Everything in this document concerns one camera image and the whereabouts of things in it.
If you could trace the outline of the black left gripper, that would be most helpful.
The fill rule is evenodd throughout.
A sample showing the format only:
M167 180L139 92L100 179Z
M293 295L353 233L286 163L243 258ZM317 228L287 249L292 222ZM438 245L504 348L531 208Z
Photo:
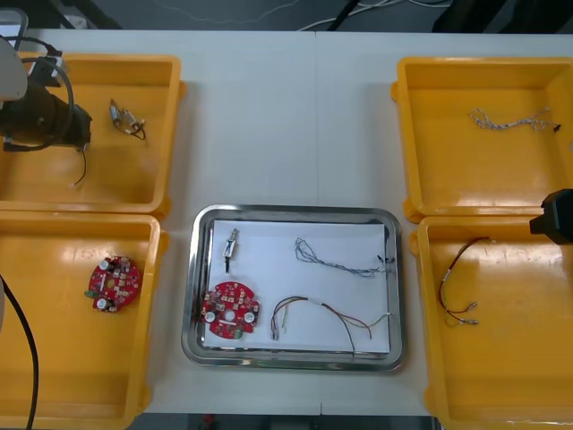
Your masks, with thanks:
M76 149L83 149L90 143L92 117L90 114L75 104L73 106L72 122L65 134L65 144Z

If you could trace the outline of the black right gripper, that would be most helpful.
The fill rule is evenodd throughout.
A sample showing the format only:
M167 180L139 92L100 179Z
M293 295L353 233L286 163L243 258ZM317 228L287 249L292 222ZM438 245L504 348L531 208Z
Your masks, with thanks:
M532 235L544 235L556 245L573 241L573 190L561 189L548 194L541 204L543 214L529 221Z

